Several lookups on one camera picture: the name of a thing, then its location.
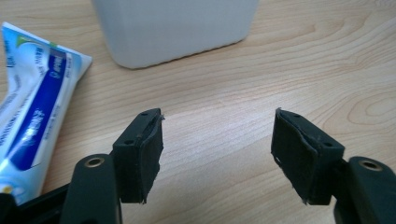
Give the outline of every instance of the light wood tabletop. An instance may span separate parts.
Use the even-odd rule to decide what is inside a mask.
[[[234,45],[145,69],[120,67],[90,1],[2,0],[0,22],[93,57],[78,83],[43,191],[85,156],[109,153],[134,117],[159,107],[164,150],[148,203],[124,223],[334,223],[304,205],[270,153],[275,111],[311,120],[396,171],[396,1],[261,0]],[[7,93],[0,53],[0,96]]]

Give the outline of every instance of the white container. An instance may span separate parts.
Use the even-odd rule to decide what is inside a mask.
[[[116,63],[138,68],[244,39],[259,0],[92,0]]]

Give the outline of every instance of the plastic packaging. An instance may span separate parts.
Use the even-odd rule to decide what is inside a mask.
[[[0,105],[0,192],[41,192],[66,108],[92,58],[3,23],[8,92]]]
[[[138,68],[244,39],[259,0],[92,0],[107,48]]]

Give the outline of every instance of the tube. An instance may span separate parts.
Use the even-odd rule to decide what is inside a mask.
[[[8,92],[0,105],[0,192],[40,195],[64,115],[92,57],[2,25]]]

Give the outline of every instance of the blue label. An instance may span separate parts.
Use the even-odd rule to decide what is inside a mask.
[[[50,49],[49,70],[35,95],[7,157],[20,170],[32,167],[50,115],[64,81],[66,54]]]

